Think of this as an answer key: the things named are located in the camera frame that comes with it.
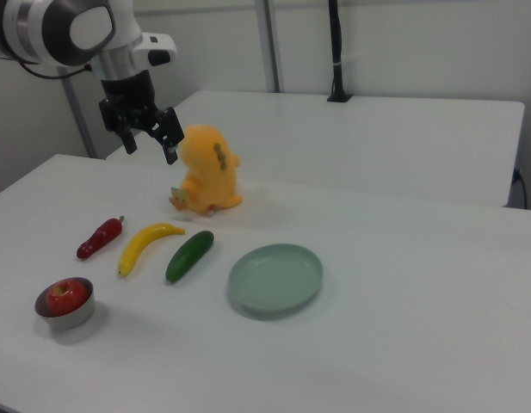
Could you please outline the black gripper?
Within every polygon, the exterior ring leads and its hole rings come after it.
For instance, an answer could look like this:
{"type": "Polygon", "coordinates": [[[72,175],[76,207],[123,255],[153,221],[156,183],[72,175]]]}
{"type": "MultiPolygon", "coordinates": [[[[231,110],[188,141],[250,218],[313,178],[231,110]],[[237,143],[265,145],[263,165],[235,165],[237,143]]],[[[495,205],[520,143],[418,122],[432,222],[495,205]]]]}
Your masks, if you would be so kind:
{"type": "Polygon", "coordinates": [[[164,111],[155,104],[155,90],[148,70],[121,80],[101,80],[106,98],[99,102],[105,128],[119,134],[128,155],[137,149],[131,128],[162,134],[161,145],[167,164],[178,159],[177,148],[184,139],[173,108],[164,111]]]}

